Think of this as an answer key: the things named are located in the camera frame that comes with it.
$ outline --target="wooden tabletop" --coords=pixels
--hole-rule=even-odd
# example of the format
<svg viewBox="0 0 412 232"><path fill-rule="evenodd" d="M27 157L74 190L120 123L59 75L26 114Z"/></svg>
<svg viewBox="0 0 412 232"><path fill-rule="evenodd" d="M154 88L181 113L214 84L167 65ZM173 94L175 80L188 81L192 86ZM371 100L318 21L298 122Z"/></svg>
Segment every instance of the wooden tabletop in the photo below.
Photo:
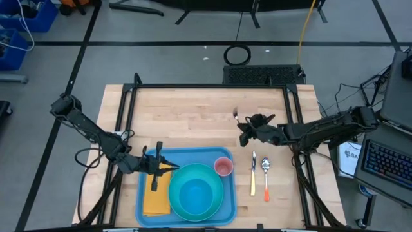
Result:
<svg viewBox="0 0 412 232"><path fill-rule="evenodd" d="M97 124L106 131L115 129L122 85L107 85ZM314 87L298 86L299 100L305 122L320 119ZM292 111L293 97L290 94ZM141 156L144 145L154 148L157 141L163 141L164 148L223 146L233 155L236 181L238 213L225 228L303 228L303 214L298 191L295 168L291 165L292 152L287 146L273 146L251 140L246 147L239 145L240 131L232 118L233 108L239 109L239 118L255 113L271 114L276 117L272 125L286 123L285 102L282 90L275 89L139 89L131 129L136 135L129 140L133 147L131 154ZM123 118L126 123L127 110ZM250 196L251 154L256 151L256 195ZM329 155L325 145L319 152ZM90 152L90 163L97 153ZM261 159L267 156L271 161L268 170L270 202L264 201L264 174L260 168ZM86 176L81 205L85 217L102 194L107 168L107 159L100 166L91 169ZM336 218L345 224L341 198L331 162L318 155L312 155L312 164L320 198ZM136 189L138 173L124 175L116 227L140 227L135 218ZM312 224L316 224L313 201L308 195ZM108 200L106 218L108 222L112 199ZM77 213L73 222L78 222Z"/></svg>

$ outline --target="pink cup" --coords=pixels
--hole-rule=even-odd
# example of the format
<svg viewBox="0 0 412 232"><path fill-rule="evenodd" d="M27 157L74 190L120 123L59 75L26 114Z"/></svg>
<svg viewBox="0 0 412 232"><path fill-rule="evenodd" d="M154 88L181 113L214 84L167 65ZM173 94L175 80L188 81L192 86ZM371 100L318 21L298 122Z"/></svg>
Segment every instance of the pink cup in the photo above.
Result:
<svg viewBox="0 0 412 232"><path fill-rule="evenodd" d="M221 177L226 177L233 171L233 162L227 157L220 157L214 161L214 170Z"/></svg>

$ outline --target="yellow handle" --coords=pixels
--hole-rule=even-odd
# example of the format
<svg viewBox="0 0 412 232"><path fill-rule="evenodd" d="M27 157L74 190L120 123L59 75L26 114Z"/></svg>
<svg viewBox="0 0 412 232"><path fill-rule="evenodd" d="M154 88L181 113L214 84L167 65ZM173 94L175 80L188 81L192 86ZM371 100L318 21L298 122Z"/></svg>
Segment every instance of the yellow handle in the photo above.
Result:
<svg viewBox="0 0 412 232"><path fill-rule="evenodd" d="M255 172L252 171L252 183L250 184L250 196L254 196L256 192Z"/></svg>

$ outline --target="spoon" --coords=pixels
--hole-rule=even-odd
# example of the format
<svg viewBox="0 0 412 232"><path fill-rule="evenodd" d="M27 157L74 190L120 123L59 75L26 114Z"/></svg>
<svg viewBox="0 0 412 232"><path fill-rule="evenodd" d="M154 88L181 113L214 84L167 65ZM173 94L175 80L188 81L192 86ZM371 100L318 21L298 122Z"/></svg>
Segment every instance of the spoon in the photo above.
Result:
<svg viewBox="0 0 412 232"><path fill-rule="evenodd" d="M267 157L262 160L262 169L265 172L265 201L269 201L269 190L268 190L268 170L270 167L270 162Z"/></svg>

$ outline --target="blue tray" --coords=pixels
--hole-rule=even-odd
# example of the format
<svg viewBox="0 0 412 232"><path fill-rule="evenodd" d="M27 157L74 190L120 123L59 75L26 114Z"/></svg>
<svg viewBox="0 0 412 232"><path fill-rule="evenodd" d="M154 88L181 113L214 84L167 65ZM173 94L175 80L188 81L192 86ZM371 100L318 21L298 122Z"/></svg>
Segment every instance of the blue tray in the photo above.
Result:
<svg viewBox="0 0 412 232"><path fill-rule="evenodd" d="M156 150L151 149L148 155L155 155ZM164 148L162 155L172 163L181 167L187 164L200 163L213 168L214 161L219 157L228 157L232 160L230 151L223 147L207 148ZM236 187L234 183L234 172L227 177L222 177L223 202L218 212L211 218L201 222L188 222L180 218L173 210L170 215L147 217L143 216L143 199L146 183L145 173L139 174L136 200L136 219L139 224L147 228L165 227L196 227L196 226L223 226L231 223L236 216Z"/></svg>

